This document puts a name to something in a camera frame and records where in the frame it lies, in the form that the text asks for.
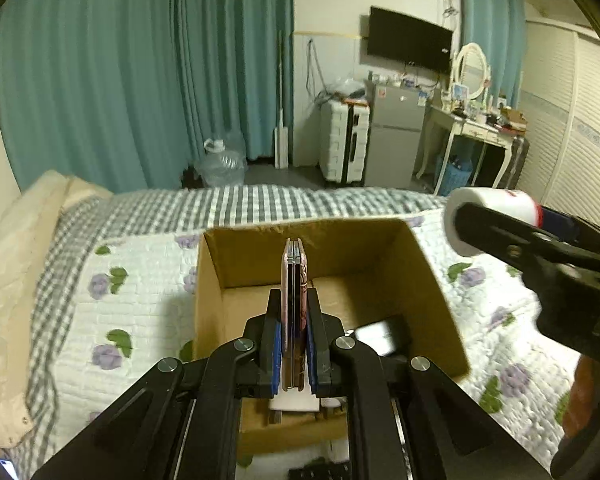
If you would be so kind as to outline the person's right hand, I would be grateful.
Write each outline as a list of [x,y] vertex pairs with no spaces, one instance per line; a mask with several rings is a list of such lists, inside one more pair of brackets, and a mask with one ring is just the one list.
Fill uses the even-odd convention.
[[562,416],[562,429],[566,438],[573,438],[588,426],[593,413],[593,400],[594,361],[588,356],[581,356],[574,372],[569,401]]

